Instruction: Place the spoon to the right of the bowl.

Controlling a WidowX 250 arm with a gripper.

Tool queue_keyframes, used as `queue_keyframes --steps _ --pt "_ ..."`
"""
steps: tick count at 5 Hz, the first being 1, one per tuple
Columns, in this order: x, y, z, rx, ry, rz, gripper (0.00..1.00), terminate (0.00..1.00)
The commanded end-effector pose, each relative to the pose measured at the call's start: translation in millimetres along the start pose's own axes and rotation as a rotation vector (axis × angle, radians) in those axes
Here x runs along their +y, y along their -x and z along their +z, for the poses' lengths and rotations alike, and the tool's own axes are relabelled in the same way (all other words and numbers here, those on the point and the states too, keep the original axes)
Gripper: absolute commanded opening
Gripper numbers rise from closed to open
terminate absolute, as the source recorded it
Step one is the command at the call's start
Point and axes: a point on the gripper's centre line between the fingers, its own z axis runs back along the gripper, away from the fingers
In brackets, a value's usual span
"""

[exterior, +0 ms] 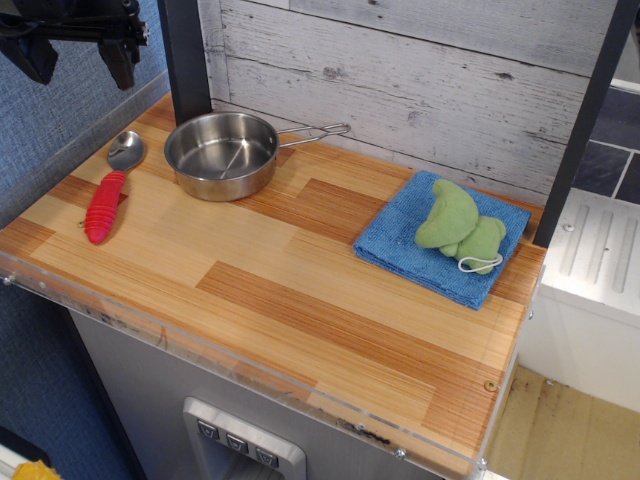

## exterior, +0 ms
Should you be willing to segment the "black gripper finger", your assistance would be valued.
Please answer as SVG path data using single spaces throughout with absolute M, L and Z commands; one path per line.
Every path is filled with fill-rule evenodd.
M 120 90 L 133 88 L 135 66 L 140 61 L 138 46 L 125 40 L 107 40 L 98 45 L 98 50 L 117 87 Z
M 2 37 L 1 52 L 31 80 L 40 84 L 51 82 L 58 53 L 48 40 Z

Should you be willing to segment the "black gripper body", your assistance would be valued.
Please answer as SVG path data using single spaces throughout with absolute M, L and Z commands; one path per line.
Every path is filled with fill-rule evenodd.
M 3 1 L 1 42 L 23 50 L 49 48 L 53 40 L 146 46 L 139 14 L 137 1 Z

